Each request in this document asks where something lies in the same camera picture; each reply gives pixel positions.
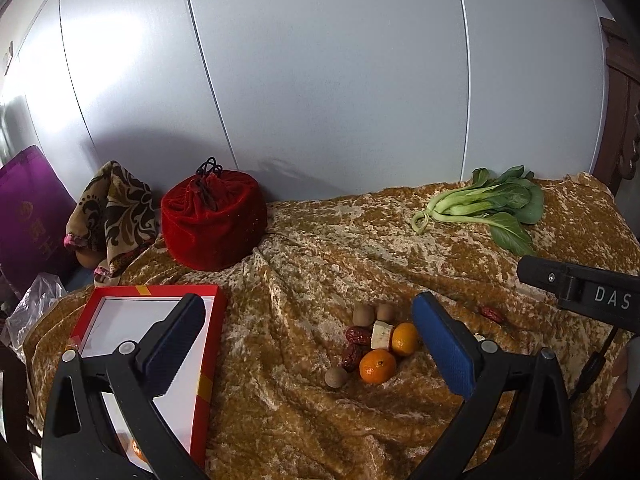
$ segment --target metal screw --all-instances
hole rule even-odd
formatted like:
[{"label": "metal screw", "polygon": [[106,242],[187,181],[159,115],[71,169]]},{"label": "metal screw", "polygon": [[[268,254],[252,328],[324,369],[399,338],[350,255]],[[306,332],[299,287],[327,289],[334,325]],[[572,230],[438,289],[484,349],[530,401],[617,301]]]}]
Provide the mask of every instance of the metal screw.
[{"label": "metal screw", "polygon": [[491,341],[490,339],[485,339],[480,343],[480,348],[482,351],[487,352],[488,354],[495,354],[498,351],[498,345]]},{"label": "metal screw", "polygon": [[75,350],[67,350],[65,353],[62,354],[62,360],[65,363],[68,363],[69,361],[72,361],[74,357],[76,357],[76,351]]},{"label": "metal screw", "polygon": [[131,341],[125,341],[120,346],[118,346],[118,352],[121,354],[130,354],[136,349],[136,344]]},{"label": "metal screw", "polygon": [[556,358],[556,353],[551,348],[547,348],[546,346],[540,351],[540,353],[542,354],[542,357],[545,359]]}]

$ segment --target bok choy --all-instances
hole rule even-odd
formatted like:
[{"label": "bok choy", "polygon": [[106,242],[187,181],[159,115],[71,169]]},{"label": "bok choy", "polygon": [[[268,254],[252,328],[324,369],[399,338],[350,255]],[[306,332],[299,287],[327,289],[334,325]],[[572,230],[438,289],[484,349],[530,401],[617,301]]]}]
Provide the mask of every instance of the bok choy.
[{"label": "bok choy", "polygon": [[437,222],[487,224],[494,242],[517,256],[533,254],[531,237],[521,224],[535,224],[542,217],[544,194],[533,172],[514,166],[497,178],[487,168],[474,170],[471,184],[433,196],[426,209],[411,218],[411,227],[422,234],[430,219]]}]

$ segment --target floral patterned fabric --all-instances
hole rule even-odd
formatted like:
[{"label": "floral patterned fabric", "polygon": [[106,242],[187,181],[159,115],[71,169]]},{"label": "floral patterned fabric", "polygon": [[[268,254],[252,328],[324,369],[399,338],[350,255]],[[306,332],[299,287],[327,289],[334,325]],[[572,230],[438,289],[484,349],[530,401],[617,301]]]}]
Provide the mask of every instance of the floral patterned fabric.
[{"label": "floral patterned fabric", "polygon": [[[640,246],[601,183],[580,174],[540,185],[545,215],[527,227],[539,256],[638,274]],[[498,248],[486,226],[434,222],[415,235],[411,215],[452,186],[272,203],[260,245],[220,272],[177,264],[161,237],[130,264],[123,284],[217,283],[228,297],[209,415],[212,478],[404,480],[420,462],[461,402],[424,347],[385,384],[365,384],[357,374],[340,390],[324,384],[362,303],[391,303],[399,320],[409,320],[412,298],[432,290],[455,319],[507,351],[553,348],[572,389],[609,327],[558,310],[553,296],[521,284],[518,258]],[[60,300],[24,343],[40,423],[89,293]],[[483,317],[482,306],[505,322]],[[602,374],[572,407],[578,470],[602,423],[612,359],[627,339],[618,334]],[[490,452],[509,400],[503,397],[471,465]]]},{"label": "floral patterned fabric", "polygon": [[65,247],[106,254],[97,283],[115,285],[127,266],[156,239],[149,186],[115,160],[100,168],[66,225]]}]

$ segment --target clear plastic bag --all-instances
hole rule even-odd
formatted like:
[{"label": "clear plastic bag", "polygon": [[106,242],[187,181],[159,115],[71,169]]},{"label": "clear plastic bag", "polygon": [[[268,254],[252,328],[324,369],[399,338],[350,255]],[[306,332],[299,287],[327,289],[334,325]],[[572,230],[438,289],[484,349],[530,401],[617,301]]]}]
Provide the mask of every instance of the clear plastic bag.
[{"label": "clear plastic bag", "polygon": [[41,272],[33,280],[14,312],[6,319],[11,346],[22,362],[25,362],[22,343],[29,330],[65,294],[65,287],[62,286],[59,277]]}]

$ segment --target red velvet bag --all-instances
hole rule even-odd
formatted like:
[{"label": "red velvet bag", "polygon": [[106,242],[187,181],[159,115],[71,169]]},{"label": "red velvet bag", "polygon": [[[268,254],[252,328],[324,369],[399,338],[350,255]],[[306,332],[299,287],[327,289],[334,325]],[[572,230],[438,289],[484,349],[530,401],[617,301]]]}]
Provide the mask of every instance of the red velvet bag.
[{"label": "red velvet bag", "polygon": [[255,179],[223,170],[213,157],[162,197],[161,211],[171,256],[196,270],[238,263],[267,227],[267,206]]}]

